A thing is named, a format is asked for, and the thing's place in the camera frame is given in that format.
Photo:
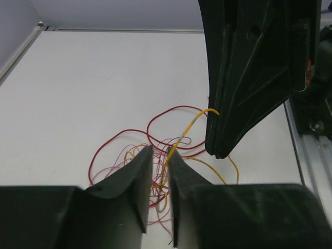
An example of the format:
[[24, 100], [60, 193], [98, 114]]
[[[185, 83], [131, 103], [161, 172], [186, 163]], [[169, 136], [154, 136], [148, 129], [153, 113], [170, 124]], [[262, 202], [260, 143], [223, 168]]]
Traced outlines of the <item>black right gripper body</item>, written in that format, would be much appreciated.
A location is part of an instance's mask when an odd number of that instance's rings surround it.
[[318, 31], [310, 19], [293, 24], [293, 70], [300, 90], [293, 109], [328, 109], [331, 100], [331, 25]]

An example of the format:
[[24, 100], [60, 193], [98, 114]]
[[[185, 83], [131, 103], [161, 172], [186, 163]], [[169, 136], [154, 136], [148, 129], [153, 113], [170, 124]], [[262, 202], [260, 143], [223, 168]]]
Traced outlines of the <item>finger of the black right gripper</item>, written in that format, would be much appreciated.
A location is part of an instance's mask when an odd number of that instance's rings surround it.
[[206, 151], [226, 158], [246, 133], [310, 84], [321, 1], [199, 1], [209, 73]]

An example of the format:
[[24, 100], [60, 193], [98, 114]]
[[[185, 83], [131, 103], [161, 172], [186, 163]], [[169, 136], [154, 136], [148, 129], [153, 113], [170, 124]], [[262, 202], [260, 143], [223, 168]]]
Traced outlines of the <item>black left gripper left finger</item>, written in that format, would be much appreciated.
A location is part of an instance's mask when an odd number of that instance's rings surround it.
[[87, 189], [1, 188], [1, 248], [140, 248], [147, 230], [153, 148]]

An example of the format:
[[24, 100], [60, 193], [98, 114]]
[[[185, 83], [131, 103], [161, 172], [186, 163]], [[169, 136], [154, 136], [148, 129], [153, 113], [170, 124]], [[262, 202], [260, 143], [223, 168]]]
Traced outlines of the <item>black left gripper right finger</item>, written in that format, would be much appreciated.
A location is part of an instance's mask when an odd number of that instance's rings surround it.
[[214, 185], [168, 153], [175, 248], [331, 248], [331, 227], [305, 186]]

